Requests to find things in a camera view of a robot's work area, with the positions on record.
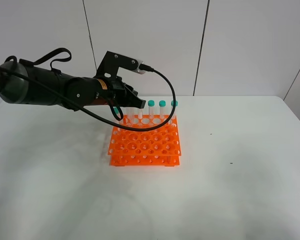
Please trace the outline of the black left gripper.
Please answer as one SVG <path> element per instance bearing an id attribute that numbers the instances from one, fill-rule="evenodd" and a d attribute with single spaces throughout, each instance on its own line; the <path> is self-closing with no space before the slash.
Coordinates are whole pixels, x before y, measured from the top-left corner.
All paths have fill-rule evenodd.
<path id="1" fill-rule="evenodd" d="M 111 81 L 105 76 L 95 76 L 97 90 L 94 106 L 108 105 L 107 100 L 113 106 L 126 108 L 143 109 L 146 101 L 138 97 L 138 92 L 134 88 L 122 81 L 120 76 L 117 76 L 115 81 Z"/>

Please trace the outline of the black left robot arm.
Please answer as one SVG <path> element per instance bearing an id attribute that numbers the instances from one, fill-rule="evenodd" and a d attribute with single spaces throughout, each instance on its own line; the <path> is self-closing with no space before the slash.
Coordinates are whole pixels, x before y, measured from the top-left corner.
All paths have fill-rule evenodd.
<path id="1" fill-rule="evenodd" d="M 103 105 L 143 109 L 146 104 L 119 76 L 76 77 L 14 60 L 0 67 L 0 98 L 9 104 L 58 105 L 73 111 Z"/>

